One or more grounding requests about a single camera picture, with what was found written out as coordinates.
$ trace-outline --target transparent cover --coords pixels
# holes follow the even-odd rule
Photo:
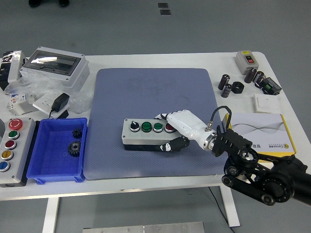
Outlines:
[[[24,67],[71,76],[81,58],[37,50]]]

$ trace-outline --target push button box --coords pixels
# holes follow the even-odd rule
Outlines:
[[[125,119],[122,142],[126,150],[148,150],[150,145],[163,145],[182,135],[165,120]]]
[[[27,182],[25,165],[35,121],[31,118],[10,119],[0,144],[0,186],[18,187]]]
[[[258,69],[259,64],[251,51],[239,51],[234,58],[242,75],[246,75],[251,68]]]

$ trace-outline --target capacitor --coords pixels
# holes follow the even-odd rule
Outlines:
[[[250,68],[248,73],[247,73],[247,75],[246,75],[246,77],[245,77],[245,79],[244,79],[244,82],[251,83],[253,78],[254,78],[254,76],[256,75],[256,72],[257,72],[256,69]]]
[[[256,73],[256,75],[254,76],[254,78],[253,78],[253,83],[256,83],[257,82],[257,79],[259,78],[259,77],[261,77],[261,76],[264,76],[264,73],[263,72],[261,72],[261,71],[257,71],[257,73]]]
[[[257,87],[257,88],[260,89],[260,88],[261,88],[260,83],[261,83],[261,81],[264,80],[265,78],[266,78],[265,75],[260,76],[260,77],[257,79],[257,81],[255,82],[255,87]]]
[[[225,84],[227,84],[229,82],[229,79],[230,79],[230,76],[227,75],[227,74],[224,74],[222,76],[222,79],[220,80],[220,83],[218,85],[218,89],[222,91],[224,86],[225,86]]]
[[[232,89],[232,85],[226,83],[225,86],[224,86],[223,92],[221,94],[221,97],[227,98],[229,96],[230,92],[231,92],[231,89]]]

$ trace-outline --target yellow button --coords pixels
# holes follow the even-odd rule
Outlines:
[[[3,160],[10,160],[14,156],[14,153],[12,151],[6,150],[2,153],[2,159]]]

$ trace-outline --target white table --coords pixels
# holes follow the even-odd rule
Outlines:
[[[278,83],[266,57],[260,52],[254,52],[253,54],[259,63],[259,70],[263,71],[267,77],[271,77]],[[218,84],[223,74],[230,75],[230,83],[235,81],[243,83],[244,76],[241,75],[234,62],[235,55],[235,52],[231,52],[86,56],[86,59],[89,61],[90,75],[86,80],[82,91],[94,91],[96,74],[98,70],[104,68],[204,68],[209,72],[218,106],[227,105],[233,113],[253,113],[255,112],[254,94],[261,93],[261,91],[255,88],[252,84],[245,83],[245,89],[241,95],[234,95],[231,93],[226,99],[220,96],[221,91],[218,89]],[[308,158],[308,154],[311,151],[311,144],[283,91],[278,95],[278,99],[281,112],[284,115],[297,149],[296,156],[304,164],[308,165],[308,167],[311,167],[311,160]],[[5,104],[6,103],[3,101],[0,103],[0,118],[4,122],[13,117],[5,108]],[[221,118],[225,113],[225,111],[220,111]],[[89,118],[89,114],[90,111],[79,115],[70,112],[69,117]],[[25,114],[22,117],[32,117],[34,120],[41,120],[46,118],[46,115],[37,111]],[[83,183],[55,182],[46,183],[45,185],[37,185],[34,180],[28,180],[25,187],[1,188],[0,200],[49,198],[43,232],[53,232],[60,197],[220,186],[229,220],[229,226],[239,226],[240,223],[235,210],[231,190],[222,185],[221,177],[222,174],[197,177],[129,178],[84,181]]]

